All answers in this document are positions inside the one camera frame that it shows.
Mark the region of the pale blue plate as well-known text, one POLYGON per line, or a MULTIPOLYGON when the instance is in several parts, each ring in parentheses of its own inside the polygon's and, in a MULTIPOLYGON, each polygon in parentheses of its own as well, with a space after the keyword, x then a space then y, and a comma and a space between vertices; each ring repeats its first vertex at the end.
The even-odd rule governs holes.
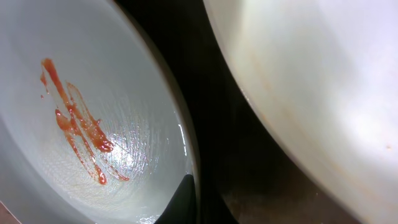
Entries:
POLYGON ((1 2, 1 203, 21 223, 155 223, 195 136, 172 74, 114 1, 1 2))

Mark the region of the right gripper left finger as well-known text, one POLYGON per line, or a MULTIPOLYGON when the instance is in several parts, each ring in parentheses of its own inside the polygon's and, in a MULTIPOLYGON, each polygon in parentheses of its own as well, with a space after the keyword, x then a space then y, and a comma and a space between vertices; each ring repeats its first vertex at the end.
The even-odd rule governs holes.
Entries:
POLYGON ((195 182, 191 174, 182 179, 164 212, 155 224, 196 224, 197 202, 195 182))

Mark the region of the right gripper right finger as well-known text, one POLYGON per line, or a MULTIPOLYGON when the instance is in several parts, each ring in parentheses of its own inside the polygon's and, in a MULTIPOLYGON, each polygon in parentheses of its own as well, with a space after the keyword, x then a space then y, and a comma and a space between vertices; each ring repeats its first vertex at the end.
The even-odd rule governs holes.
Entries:
POLYGON ((202 224, 238 224, 221 195, 213 187, 202 189, 201 222, 202 224))

